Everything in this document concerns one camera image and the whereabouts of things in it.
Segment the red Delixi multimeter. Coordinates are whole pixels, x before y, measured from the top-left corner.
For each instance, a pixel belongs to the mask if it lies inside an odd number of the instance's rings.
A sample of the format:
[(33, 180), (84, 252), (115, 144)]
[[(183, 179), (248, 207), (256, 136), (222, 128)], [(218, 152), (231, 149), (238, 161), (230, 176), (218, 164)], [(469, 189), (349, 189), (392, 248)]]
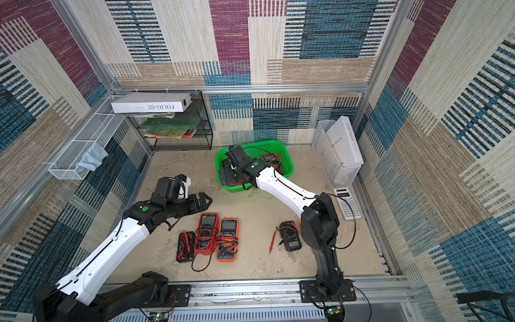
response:
[(194, 253), (196, 255), (211, 255), (217, 245), (219, 234), (219, 215), (217, 213), (202, 213), (196, 230)]

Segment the orange clamp multimeter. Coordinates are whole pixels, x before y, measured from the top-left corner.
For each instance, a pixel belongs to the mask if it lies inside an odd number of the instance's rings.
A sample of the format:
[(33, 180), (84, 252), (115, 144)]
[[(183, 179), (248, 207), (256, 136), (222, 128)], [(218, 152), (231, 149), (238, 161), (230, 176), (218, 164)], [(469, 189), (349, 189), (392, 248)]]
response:
[(261, 159), (270, 164), (283, 177), (289, 177), (295, 170), (291, 160), (282, 154), (268, 153), (264, 154)]

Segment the black pocket multimeter with leads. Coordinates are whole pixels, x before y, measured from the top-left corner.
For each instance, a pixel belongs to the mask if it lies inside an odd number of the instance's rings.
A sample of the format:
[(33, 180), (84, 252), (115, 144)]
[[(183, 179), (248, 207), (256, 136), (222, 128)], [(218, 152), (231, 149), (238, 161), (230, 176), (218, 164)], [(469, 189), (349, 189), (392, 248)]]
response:
[(192, 262), (194, 260), (194, 243), (196, 233), (181, 232), (178, 236), (176, 261), (178, 263)]

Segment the orange Victor multimeter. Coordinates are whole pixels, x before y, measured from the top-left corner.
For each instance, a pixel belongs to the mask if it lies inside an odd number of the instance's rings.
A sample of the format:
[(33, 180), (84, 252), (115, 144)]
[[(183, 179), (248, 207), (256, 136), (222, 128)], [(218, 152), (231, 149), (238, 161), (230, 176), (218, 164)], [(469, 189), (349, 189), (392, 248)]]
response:
[(220, 223), (219, 235), (217, 238), (218, 262), (233, 262), (236, 259), (239, 221), (237, 219), (223, 219)]

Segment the small black multimeter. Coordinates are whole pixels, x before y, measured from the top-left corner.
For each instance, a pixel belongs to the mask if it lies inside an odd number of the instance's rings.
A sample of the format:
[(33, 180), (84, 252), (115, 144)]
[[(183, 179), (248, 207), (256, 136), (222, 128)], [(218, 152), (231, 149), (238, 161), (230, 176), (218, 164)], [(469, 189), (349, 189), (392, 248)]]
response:
[(295, 222), (285, 221), (282, 222), (278, 227), (276, 227), (272, 235), (272, 241), (269, 247), (270, 254), (273, 251), (277, 235), (279, 235), (281, 238), (279, 245), (284, 245), (287, 252), (297, 251), (302, 248), (302, 244), (300, 241), (300, 232), (299, 229), (296, 227)]

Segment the red Aneng multimeter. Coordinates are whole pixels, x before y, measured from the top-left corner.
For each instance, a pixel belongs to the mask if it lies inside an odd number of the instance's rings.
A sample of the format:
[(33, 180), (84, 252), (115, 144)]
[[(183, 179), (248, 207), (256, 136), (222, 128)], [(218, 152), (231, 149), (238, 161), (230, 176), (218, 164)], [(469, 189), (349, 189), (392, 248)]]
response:
[(237, 186), (244, 183), (239, 166), (233, 166), (229, 159), (223, 160), (221, 166), (218, 170), (221, 186)]

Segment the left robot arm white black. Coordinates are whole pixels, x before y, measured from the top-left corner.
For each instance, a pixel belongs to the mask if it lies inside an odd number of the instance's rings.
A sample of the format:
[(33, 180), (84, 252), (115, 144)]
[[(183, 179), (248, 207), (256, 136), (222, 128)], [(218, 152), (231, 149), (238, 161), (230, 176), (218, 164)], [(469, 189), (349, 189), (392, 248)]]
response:
[(183, 174), (158, 180), (147, 201), (125, 210), (114, 231), (74, 270), (33, 295), (33, 321), (108, 321), (132, 308), (166, 307), (173, 302), (168, 278), (146, 272), (136, 281), (100, 293), (111, 273), (132, 250), (168, 219), (206, 211), (213, 200), (204, 192), (188, 193)]

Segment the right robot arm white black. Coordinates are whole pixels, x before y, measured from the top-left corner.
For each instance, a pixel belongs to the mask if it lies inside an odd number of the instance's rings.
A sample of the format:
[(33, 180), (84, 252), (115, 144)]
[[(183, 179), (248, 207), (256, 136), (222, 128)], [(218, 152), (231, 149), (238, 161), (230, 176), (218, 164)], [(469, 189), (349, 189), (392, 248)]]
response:
[(336, 251), (339, 218), (331, 196), (302, 189), (284, 178), (270, 163), (250, 157), (241, 146), (230, 146), (225, 155), (237, 181), (271, 194), (300, 217), (300, 236), (315, 255), (318, 293), (326, 301), (338, 296), (343, 272)]

